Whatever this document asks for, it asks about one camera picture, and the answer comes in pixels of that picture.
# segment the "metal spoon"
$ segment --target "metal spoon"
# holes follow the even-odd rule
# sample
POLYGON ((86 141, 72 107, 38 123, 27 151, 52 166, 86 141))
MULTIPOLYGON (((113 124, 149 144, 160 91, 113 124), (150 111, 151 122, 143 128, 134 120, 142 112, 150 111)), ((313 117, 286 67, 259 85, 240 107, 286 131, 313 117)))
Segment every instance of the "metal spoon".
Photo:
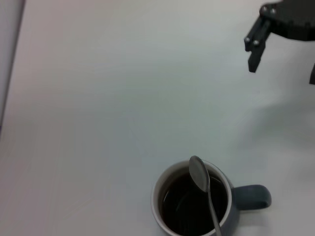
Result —
POLYGON ((211 200, 211 193, 210 193, 210 177, 207 171, 207 168, 203 161, 197 157, 192 156, 189 160, 189 173, 195 184, 205 193, 208 193, 208 200, 209 200, 209 208, 210 213, 212 216, 213 224, 215 225, 217 236, 221 236, 221 228, 220 224, 215 212, 215 209, 212 204, 211 200))

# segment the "white surface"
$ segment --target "white surface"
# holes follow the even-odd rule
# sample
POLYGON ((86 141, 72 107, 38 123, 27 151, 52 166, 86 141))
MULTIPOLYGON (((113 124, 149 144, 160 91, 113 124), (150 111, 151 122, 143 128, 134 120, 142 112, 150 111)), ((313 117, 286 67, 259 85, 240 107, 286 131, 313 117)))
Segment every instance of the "white surface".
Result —
POLYGON ((312 43, 243 38, 264 1, 29 0, 0 144, 1 236, 161 236, 169 165, 264 184, 236 236, 314 231, 312 43))

